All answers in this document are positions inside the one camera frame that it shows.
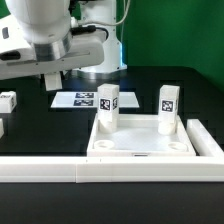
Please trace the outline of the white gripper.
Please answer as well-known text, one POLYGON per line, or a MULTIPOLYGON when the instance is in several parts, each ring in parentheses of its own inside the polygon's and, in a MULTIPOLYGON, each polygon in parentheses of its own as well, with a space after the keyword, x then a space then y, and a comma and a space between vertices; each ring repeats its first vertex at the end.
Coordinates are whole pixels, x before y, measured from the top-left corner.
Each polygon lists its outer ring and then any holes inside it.
POLYGON ((28 60, 0 64, 0 80, 99 65, 104 61, 104 40, 103 33, 75 36, 74 46, 60 59, 47 62, 28 60))

